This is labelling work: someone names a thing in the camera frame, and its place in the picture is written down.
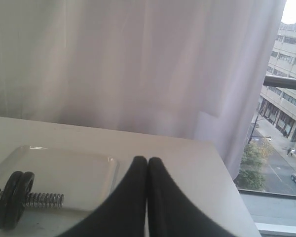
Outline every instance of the building facade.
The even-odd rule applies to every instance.
[[[281,24],[267,74],[296,78],[296,23]],[[296,90],[263,86],[259,99],[259,113],[285,137],[296,141]]]

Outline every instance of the black weight plate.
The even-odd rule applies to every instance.
[[[0,229],[4,229],[7,206],[22,175],[22,171],[13,172],[4,187],[0,199]]]
[[[25,172],[21,176],[7,206],[7,215],[4,222],[5,230],[13,230],[19,223],[25,209],[25,196],[31,191],[33,182],[34,174],[32,172]]]

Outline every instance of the curtain fold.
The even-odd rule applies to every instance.
[[[22,39],[8,62],[22,82],[1,74],[1,113],[210,140],[235,178],[284,4],[20,0],[4,21],[11,6],[0,1],[0,37],[17,25]]]

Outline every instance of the sidewalk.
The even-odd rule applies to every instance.
[[[252,122],[255,122],[256,116],[257,115],[255,114]],[[293,148],[295,142],[291,142],[289,139],[283,137],[283,134],[262,116],[259,116],[257,124],[259,127],[256,127],[256,130],[262,136],[270,136],[272,138],[269,143],[296,172],[296,155],[293,155],[293,157],[287,156],[287,149]]]

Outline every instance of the pedestrian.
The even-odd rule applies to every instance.
[[[293,149],[291,150],[291,156],[293,156],[294,152],[295,152],[295,149],[293,148]]]

